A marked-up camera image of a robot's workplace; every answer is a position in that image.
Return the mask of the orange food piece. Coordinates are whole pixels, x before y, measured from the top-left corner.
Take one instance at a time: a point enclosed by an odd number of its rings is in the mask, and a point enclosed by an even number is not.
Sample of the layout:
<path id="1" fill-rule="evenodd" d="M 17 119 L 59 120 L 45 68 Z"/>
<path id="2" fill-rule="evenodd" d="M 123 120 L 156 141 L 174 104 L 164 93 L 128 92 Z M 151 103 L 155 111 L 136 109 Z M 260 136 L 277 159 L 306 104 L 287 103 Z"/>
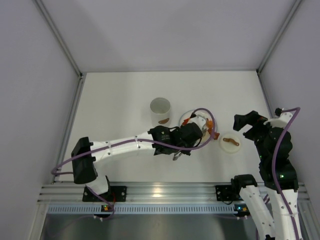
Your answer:
<path id="1" fill-rule="evenodd" d="M 208 129 L 213 129 L 214 128 L 214 122 L 212 121 L 212 120 L 210 120 L 210 119 L 206 119 L 206 127 L 208 128 Z"/>

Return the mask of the brown meat piece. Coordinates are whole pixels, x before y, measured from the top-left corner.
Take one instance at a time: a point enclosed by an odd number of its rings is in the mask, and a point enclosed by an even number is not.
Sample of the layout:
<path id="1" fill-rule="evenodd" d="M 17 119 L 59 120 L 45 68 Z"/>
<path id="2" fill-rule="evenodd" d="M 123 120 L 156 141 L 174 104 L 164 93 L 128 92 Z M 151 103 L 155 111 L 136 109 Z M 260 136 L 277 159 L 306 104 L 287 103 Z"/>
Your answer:
<path id="1" fill-rule="evenodd" d="M 215 131 L 212 131 L 212 133 L 210 134 L 211 138 L 213 140 L 218 140 L 219 139 L 219 136 L 220 136 L 220 133 L 218 132 L 215 132 Z"/>

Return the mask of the red orange food slices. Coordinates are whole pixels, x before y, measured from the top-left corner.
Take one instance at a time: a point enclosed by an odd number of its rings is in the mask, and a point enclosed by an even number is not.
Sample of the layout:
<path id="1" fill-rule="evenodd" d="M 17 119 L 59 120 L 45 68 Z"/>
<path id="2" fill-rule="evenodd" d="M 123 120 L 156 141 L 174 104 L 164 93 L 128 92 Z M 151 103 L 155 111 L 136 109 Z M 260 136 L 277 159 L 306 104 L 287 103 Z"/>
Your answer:
<path id="1" fill-rule="evenodd" d="M 186 119 L 182 122 L 181 126 L 187 125 L 187 124 L 190 122 L 190 120 L 191 120 L 190 117 L 186 118 Z"/>

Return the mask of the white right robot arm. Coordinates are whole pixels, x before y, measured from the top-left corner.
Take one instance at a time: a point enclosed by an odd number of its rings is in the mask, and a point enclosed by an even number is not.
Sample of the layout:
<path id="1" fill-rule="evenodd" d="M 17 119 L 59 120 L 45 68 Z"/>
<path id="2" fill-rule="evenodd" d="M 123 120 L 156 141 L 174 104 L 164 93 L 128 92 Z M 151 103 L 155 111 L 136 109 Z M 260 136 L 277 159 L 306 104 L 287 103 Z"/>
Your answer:
<path id="1" fill-rule="evenodd" d="M 267 201 L 260 195 L 258 183 L 251 174 L 236 175 L 230 180 L 234 194 L 242 199 L 255 223 L 261 240 L 301 240 L 298 211 L 298 177 L 289 160 L 293 148 L 288 129 L 300 107 L 275 110 L 267 119 L 256 111 L 234 116 L 233 130 L 251 128 L 243 136 L 254 142 L 260 159 L 259 173 L 267 190 Z"/>

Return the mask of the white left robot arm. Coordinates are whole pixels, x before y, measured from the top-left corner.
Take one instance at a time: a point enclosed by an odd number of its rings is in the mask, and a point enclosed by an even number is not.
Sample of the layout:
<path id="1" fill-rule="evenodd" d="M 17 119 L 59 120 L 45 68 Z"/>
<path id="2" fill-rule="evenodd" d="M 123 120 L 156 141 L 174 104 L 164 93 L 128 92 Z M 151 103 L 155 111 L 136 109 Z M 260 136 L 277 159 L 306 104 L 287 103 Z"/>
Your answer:
<path id="1" fill-rule="evenodd" d="M 203 125 L 189 122 L 177 127 L 158 125 L 134 137 L 113 141 L 80 138 L 71 152 L 73 182 L 87 185 L 96 194 L 109 192 L 107 164 L 136 156 L 191 154 L 203 137 Z"/>

